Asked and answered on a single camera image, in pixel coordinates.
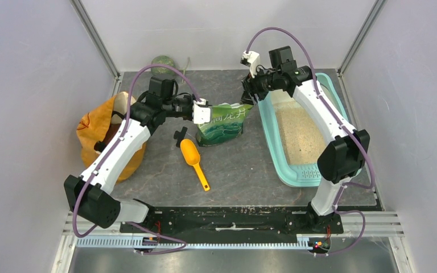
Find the orange trash bag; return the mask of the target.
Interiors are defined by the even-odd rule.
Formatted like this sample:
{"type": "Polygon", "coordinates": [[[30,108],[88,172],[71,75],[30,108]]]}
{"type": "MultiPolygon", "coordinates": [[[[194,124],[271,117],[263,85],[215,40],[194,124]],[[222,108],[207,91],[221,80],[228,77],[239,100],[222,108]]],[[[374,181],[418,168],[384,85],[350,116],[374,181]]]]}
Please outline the orange trash bag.
{"type": "Polygon", "coordinates": [[[81,159],[86,168],[100,155],[126,117],[127,92],[120,92],[81,118],[76,134],[81,143],[81,159]]]}

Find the green ball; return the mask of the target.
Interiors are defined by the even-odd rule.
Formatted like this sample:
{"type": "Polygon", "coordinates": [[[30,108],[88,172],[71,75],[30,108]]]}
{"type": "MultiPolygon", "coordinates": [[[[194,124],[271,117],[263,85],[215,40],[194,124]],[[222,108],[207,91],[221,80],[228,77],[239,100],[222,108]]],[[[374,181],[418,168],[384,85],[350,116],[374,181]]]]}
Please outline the green ball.
{"type": "MultiPolygon", "coordinates": [[[[164,64],[164,65],[168,65],[169,67],[173,67],[176,68],[176,63],[175,61],[166,55],[160,55],[157,56],[155,58],[152,59],[151,64],[164,64]]],[[[168,68],[164,68],[164,67],[153,67],[150,69],[151,73],[155,76],[155,75],[174,75],[175,73],[168,69],[168,68]]]]}

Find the green cat litter bag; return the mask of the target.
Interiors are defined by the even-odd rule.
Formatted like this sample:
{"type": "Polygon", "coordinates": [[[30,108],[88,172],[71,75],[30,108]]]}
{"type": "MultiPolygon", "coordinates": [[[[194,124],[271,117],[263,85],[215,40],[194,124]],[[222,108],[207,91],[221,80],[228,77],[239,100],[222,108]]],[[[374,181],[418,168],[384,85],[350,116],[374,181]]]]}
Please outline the green cat litter bag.
{"type": "Polygon", "coordinates": [[[253,105],[240,103],[211,106],[211,121],[197,126],[198,145],[215,146],[240,136],[244,131],[244,120],[252,108],[253,105]]]}

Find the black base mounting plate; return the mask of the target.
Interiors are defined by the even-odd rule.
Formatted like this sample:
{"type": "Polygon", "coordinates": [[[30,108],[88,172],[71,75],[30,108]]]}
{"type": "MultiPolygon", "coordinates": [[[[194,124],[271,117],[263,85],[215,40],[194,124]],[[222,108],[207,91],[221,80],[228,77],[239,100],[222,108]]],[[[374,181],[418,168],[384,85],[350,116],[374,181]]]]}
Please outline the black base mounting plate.
{"type": "Polygon", "coordinates": [[[312,218],[305,206],[157,206],[141,226],[193,243],[294,243],[296,236],[342,234],[339,215],[312,218]]]}

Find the teal litter box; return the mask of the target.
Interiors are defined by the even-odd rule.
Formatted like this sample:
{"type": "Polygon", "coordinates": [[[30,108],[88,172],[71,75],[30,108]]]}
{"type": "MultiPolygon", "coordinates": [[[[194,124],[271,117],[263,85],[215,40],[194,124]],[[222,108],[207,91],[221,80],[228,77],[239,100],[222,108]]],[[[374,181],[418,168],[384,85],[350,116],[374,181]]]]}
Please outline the teal litter box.
{"type": "Polygon", "coordinates": [[[317,187],[321,174],[316,162],[326,144],[313,119],[281,90],[269,92],[258,108],[280,180],[289,187],[317,187]]]}

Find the black bag clip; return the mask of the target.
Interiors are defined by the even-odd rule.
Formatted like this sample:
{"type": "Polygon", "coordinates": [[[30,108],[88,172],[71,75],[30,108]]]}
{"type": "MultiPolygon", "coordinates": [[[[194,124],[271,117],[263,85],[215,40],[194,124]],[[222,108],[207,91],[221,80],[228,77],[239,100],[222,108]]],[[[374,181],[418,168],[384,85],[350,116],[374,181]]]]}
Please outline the black bag clip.
{"type": "Polygon", "coordinates": [[[180,148],[181,142],[185,139],[185,136],[187,135],[188,128],[182,127],[180,131],[175,131],[173,138],[176,140],[175,146],[177,148],[180,148]]]}

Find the orange plastic scoop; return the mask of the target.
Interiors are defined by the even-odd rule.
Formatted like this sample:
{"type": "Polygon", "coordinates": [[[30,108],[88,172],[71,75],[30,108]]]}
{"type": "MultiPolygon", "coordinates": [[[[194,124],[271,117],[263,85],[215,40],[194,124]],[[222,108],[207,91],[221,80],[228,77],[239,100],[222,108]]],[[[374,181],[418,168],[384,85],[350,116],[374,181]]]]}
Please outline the orange plastic scoop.
{"type": "Polygon", "coordinates": [[[185,162],[195,170],[198,180],[203,187],[203,190],[210,191],[211,187],[204,175],[203,170],[201,169],[201,157],[194,142],[190,139],[183,139],[180,142],[180,150],[182,152],[185,162]]]}

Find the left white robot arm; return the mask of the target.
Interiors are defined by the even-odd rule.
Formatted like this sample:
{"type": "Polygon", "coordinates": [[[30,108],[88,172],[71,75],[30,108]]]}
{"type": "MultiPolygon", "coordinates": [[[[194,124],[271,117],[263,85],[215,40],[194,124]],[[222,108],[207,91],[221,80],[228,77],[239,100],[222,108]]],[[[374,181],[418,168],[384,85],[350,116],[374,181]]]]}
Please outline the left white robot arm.
{"type": "Polygon", "coordinates": [[[142,232],[151,231],[156,218],[140,201],[119,201],[110,194],[119,175],[133,155],[143,148],[166,118],[194,119],[200,100],[193,94],[178,93],[178,83],[168,76],[154,76],[122,121],[115,136],[98,158],[76,177],[69,175],[64,190],[73,216],[106,229],[115,222],[134,222],[142,232]]]}

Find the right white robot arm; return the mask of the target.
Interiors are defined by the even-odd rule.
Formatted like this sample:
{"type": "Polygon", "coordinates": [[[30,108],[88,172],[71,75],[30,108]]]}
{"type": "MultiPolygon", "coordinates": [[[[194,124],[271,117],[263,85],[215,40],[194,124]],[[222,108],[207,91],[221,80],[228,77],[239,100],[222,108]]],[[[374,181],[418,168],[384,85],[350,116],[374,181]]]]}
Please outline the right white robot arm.
{"type": "Polygon", "coordinates": [[[366,130],[356,130],[340,114],[320,88],[312,67],[299,67],[289,46],[271,50],[269,57],[271,68],[266,69],[259,53],[243,52],[241,63],[249,67],[249,74],[242,79],[241,100],[253,104],[263,101],[272,91],[284,91],[318,127],[326,147],[317,160],[321,181],[307,206],[306,226],[319,233],[337,215],[340,191],[365,165],[370,135],[366,130]]]}

